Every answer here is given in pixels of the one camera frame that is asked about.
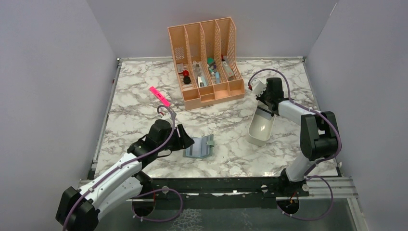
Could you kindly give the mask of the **green card holder wallet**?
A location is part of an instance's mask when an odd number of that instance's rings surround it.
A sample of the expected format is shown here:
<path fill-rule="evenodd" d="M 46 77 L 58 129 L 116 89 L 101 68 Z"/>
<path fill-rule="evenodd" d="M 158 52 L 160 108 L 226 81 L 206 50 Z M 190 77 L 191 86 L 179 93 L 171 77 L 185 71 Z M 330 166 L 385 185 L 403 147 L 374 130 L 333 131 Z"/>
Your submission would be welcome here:
<path fill-rule="evenodd" d="M 186 158 L 208 158 L 214 153 L 214 135 L 204 137 L 192 137 L 194 144 L 183 151 L 183 157 Z"/>

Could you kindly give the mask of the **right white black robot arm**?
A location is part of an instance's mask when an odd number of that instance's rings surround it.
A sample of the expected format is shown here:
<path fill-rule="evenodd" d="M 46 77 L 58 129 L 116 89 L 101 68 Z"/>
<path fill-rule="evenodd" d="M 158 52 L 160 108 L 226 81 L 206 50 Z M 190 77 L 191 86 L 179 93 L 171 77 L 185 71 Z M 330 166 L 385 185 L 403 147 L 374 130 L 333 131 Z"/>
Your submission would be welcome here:
<path fill-rule="evenodd" d="M 257 100 L 266 106 L 267 112 L 284 117 L 300 126 L 301 153 L 285 168 L 278 182 L 278 191 L 291 195 L 305 181 L 316 165 L 336 156 L 341 150 L 341 140 L 333 112 L 320 112 L 285 97 L 282 80 L 267 78 L 266 83 L 254 80 L 250 83 Z"/>

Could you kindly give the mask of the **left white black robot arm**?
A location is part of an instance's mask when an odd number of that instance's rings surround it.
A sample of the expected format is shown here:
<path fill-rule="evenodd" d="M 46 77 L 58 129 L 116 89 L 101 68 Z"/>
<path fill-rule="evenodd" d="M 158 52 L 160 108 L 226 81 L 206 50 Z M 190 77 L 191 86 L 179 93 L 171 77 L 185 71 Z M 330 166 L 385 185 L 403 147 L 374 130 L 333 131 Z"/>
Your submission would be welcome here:
<path fill-rule="evenodd" d="M 61 197 L 56 220 L 64 231 L 93 231 L 100 219 L 130 198 L 151 196 L 153 180 L 142 170 L 161 151 L 179 151 L 194 144 L 182 124 L 158 119 L 149 133 L 132 143 L 126 153 L 106 172 L 86 185 L 67 188 Z"/>

